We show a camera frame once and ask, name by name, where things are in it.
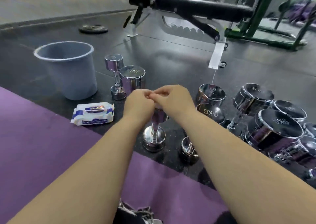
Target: white and blue package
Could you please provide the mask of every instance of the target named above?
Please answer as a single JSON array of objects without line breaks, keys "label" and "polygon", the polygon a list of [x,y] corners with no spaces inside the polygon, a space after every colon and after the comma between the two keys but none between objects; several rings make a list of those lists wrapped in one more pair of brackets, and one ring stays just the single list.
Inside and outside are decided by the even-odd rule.
[{"label": "white and blue package", "polygon": [[78,104],[71,119],[77,126],[105,124],[113,121],[114,105],[103,103]]}]

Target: person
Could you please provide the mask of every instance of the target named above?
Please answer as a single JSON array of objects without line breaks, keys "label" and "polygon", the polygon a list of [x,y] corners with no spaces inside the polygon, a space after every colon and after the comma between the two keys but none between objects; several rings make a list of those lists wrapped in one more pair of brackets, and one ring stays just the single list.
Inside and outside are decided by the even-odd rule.
[{"label": "person", "polygon": [[196,111],[186,88],[167,85],[133,91],[121,120],[9,224],[111,224],[136,136],[155,102],[184,128],[238,223],[315,223],[316,190]]}]

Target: purple mat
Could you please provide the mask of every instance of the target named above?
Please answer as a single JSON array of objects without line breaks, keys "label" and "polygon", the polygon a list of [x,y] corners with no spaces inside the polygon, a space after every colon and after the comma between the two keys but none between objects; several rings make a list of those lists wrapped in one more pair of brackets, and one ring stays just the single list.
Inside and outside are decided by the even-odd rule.
[{"label": "purple mat", "polygon": [[[84,127],[0,87],[0,224],[6,223],[100,139]],[[213,223],[227,210],[219,194],[134,153],[122,199],[151,206],[169,223]]]}]

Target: bench wheel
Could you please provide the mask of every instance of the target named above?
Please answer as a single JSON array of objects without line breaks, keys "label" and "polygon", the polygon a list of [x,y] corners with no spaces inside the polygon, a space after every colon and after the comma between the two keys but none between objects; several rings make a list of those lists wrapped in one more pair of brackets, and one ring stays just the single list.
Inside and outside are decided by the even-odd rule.
[{"label": "bench wheel", "polygon": [[222,68],[224,68],[224,67],[226,67],[226,65],[227,65],[227,63],[225,62],[225,61],[221,61],[220,63],[219,63],[219,67],[222,69]]}]

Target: person's left hand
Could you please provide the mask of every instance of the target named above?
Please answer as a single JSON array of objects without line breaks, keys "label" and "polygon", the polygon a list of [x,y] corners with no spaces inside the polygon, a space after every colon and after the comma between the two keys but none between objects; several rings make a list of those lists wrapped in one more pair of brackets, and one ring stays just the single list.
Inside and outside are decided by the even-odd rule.
[{"label": "person's left hand", "polygon": [[136,122],[140,127],[144,126],[152,117],[155,103],[149,99],[152,91],[148,89],[136,89],[126,99],[123,118]]}]

